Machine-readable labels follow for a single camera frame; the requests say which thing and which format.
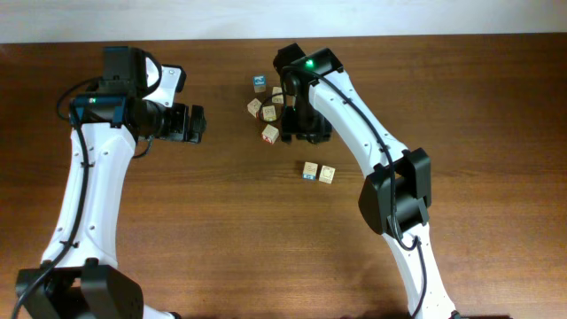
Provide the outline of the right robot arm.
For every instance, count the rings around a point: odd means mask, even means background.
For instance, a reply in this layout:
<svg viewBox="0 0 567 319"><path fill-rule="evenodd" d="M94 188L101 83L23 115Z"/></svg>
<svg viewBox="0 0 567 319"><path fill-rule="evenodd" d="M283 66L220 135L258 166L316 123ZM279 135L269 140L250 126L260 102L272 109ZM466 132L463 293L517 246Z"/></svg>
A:
<svg viewBox="0 0 567 319"><path fill-rule="evenodd" d="M388 244L413 318L455 318L431 248L431 159L410 150L379 122L328 48L307 55L296 43L279 50L273 66L285 97L282 139L319 144L337 132L364 177L358 207L371 230Z"/></svg>

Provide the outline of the wooden block butterfly left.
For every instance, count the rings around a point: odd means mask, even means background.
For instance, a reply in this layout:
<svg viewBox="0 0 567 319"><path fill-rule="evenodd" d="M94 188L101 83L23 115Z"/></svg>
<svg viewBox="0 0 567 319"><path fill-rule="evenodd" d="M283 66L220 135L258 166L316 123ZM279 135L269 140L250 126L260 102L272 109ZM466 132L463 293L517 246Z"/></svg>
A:
<svg viewBox="0 0 567 319"><path fill-rule="evenodd" d="M247 111L254 117L258 118L260 114L260 109L262 107L262 103L258 98L253 99L251 102L247 104Z"/></svg>

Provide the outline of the wooden block circle top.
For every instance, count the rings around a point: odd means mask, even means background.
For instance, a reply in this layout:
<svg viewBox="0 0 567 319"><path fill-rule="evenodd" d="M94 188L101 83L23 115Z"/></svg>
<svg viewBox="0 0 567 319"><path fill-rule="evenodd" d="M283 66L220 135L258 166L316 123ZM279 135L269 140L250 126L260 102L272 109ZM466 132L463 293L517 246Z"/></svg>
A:
<svg viewBox="0 0 567 319"><path fill-rule="evenodd" d="M335 172L336 169L334 167L322 165L321 171L319 173L319 181L331 184L333 182Z"/></svg>

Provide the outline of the plain wooden block top middle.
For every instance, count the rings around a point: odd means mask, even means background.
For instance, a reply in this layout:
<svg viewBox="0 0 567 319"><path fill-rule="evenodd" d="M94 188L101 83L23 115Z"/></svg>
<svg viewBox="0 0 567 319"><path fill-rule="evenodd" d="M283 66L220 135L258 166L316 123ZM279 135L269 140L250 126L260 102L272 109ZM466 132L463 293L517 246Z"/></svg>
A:
<svg viewBox="0 0 567 319"><path fill-rule="evenodd" d="M284 103L283 90L281 87L274 87L272 89L271 100L274 104L282 105Z"/></svg>

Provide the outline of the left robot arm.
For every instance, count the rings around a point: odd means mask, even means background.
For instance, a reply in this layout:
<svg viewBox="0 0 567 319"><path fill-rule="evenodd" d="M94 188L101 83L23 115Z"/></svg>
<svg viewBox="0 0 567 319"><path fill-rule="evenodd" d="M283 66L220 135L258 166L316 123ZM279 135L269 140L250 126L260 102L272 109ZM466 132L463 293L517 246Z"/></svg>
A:
<svg viewBox="0 0 567 319"><path fill-rule="evenodd" d="M141 286L121 273L116 253L120 199L140 142L199 144L200 105L175 101L187 75L148 51L104 50L104 71L62 94L72 156L56 229L37 268L17 276L13 313L34 318L161 318Z"/></svg>

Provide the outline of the yellow wooden block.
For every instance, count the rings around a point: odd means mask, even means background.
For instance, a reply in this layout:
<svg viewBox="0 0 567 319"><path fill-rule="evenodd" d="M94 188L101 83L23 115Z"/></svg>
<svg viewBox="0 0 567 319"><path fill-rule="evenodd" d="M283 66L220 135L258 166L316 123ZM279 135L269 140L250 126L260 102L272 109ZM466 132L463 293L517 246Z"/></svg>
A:
<svg viewBox="0 0 567 319"><path fill-rule="evenodd" d="M266 122L273 122L277 120L276 108L273 105L264 106L261 113L262 119Z"/></svg>

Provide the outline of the wooden block red bottom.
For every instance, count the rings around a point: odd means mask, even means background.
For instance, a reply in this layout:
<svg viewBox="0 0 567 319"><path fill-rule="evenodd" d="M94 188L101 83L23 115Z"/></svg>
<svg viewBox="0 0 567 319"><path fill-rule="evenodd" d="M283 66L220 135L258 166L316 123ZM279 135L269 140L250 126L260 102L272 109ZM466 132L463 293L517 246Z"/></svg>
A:
<svg viewBox="0 0 567 319"><path fill-rule="evenodd" d="M262 139L270 144L274 144L279 135L279 129L270 124L268 124L261 132Z"/></svg>

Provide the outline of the wooden block blue side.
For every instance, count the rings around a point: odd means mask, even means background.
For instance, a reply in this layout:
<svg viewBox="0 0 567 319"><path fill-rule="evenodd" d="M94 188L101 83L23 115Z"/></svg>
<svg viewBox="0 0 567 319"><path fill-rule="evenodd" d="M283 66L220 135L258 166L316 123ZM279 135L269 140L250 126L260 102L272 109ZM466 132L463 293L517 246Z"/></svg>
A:
<svg viewBox="0 0 567 319"><path fill-rule="evenodd" d="M318 171L318 165L316 163L307 161L304 164L302 178L306 180L314 181L317 176L317 171Z"/></svg>

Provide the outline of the blue top wooden block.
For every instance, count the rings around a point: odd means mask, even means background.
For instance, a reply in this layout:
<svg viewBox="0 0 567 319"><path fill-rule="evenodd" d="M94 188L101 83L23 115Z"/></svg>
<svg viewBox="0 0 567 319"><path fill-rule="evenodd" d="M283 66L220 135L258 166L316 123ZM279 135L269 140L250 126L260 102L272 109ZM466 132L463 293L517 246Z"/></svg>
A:
<svg viewBox="0 0 567 319"><path fill-rule="evenodd" d="M262 93L267 90L267 78L263 74L252 77L253 90L255 93Z"/></svg>

